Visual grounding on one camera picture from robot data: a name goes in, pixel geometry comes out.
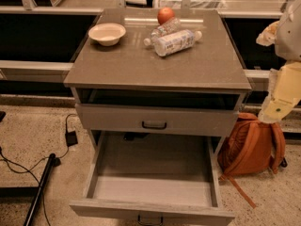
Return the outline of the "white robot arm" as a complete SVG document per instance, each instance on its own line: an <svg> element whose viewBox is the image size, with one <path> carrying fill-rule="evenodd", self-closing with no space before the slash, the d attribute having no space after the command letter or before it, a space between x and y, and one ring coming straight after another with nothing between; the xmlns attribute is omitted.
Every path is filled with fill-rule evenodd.
<svg viewBox="0 0 301 226"><path fill-rule="evenodd" d="M278 122L301 101L301 0L291 2L280 20L260 33L256 43L274 44L276 55L286 60L278 70L270 70L268 95L259 113L262 122Z"/></svg>

